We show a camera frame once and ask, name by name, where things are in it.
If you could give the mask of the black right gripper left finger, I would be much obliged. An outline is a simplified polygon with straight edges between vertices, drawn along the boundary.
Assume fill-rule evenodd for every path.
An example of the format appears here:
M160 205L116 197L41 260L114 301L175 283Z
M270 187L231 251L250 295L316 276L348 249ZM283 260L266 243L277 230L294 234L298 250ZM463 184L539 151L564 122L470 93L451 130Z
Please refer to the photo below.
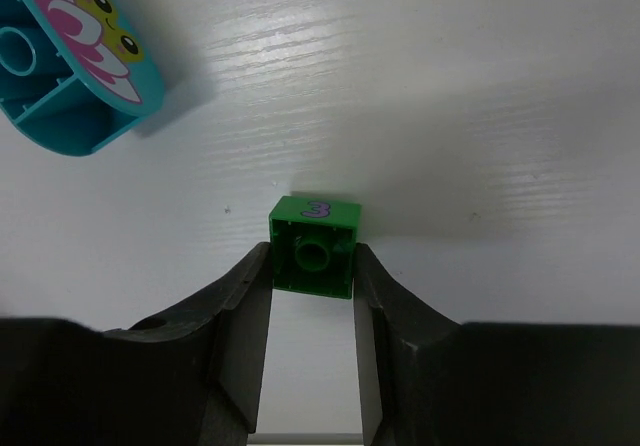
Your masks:
M1 322L5 445L243 445L256 430L272 304L267 243L128 329Z

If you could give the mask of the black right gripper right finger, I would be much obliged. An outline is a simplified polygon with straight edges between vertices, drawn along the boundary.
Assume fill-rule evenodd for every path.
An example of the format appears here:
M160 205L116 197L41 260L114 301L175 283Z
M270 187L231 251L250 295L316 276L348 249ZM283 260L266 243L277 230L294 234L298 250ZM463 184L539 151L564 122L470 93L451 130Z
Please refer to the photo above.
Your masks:
M459 324L354 256L368 445L635 445L635 326Z

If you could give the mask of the green lego brick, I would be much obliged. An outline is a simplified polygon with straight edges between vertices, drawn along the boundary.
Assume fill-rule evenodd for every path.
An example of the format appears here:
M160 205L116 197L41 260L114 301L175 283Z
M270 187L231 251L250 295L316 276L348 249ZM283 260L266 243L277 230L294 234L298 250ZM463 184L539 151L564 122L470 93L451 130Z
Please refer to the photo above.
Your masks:
M281 197L269 214L273 287L350 299L361 211L351 202Z

